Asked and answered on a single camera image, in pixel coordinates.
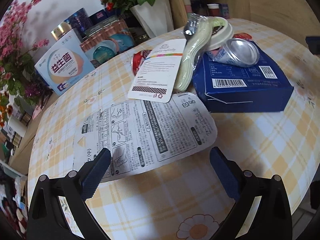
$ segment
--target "blue gripper pad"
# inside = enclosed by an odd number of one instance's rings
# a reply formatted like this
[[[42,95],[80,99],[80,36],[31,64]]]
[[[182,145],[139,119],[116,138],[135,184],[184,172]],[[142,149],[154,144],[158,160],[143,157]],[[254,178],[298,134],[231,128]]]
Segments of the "blue gripper pad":
[[[216,172],[221,184],[229,198],[238,201],[240,198],[239,182],[233,175],[226,162],[229,162],[219,148],[212,148],[210,152],[210,163]]]
[[[92,162],[94,162],[93,167],[89,171],[87,177],[82,181],[81,198],[83,201],[93,197],[93,194],[102,180],[103,175],[110,166],[110,151],[106,148],[103,148]]]

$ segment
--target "light green cable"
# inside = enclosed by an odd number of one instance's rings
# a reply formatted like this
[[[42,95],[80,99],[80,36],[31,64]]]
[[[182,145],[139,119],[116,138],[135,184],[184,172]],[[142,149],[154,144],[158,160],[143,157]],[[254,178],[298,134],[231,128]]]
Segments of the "light green cable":
[[[188,41],[181,60],[174,89],[184,92],[187,90],[193,74],[193,64],[199,51],[208,43],[211,38],[212,25],[208,18],[202,18],[199,22],[196,33]]]

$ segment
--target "white card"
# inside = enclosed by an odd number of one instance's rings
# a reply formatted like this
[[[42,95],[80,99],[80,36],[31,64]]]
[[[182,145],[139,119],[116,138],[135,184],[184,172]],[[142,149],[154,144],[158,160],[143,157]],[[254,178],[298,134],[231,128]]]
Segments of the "white card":
[[[128,98],[169,102],[186,42],[176,39],[155,47],[138,70]]]

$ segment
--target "tablecloth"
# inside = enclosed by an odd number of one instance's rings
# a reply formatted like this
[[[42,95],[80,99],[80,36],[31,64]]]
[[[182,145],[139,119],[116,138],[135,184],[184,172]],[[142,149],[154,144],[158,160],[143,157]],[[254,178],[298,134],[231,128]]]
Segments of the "tablecloth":
[[[280,113],[212,114],[214,143],[228,159],[256,176],[279,174],[294,212],[320,162],[320,60],[304,46],[273,29],[242,19],[229,20],[235,33],[248,33],[282,68],[294,92]],[[33,145],[28,200],[38,177],[63,177],[72,170],[75,127],[99,109],[127,100],[133,80],[131,57],[163,41],[183,38],[181,29],[149,40],[103,64],[64,93],[44,113]],[[81,235],[65,200],[71,229]],[[248,230],[257,200],[241,233]],[[234,201],[213,171],[208,152],[161,168],[101,183],[86,201],[111,239],[209,239]]]

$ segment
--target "crushed blue box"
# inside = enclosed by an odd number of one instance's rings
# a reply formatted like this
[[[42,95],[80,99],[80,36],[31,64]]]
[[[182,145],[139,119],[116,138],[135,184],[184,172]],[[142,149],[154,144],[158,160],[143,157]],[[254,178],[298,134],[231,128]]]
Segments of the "crushed blue box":
[[[259,52],[257,65],[250,68],[213,62],[207,53],[204,54],[193,76],[193,85],[209,112],[284,110],[293,87],[277,63],[260,48]]]

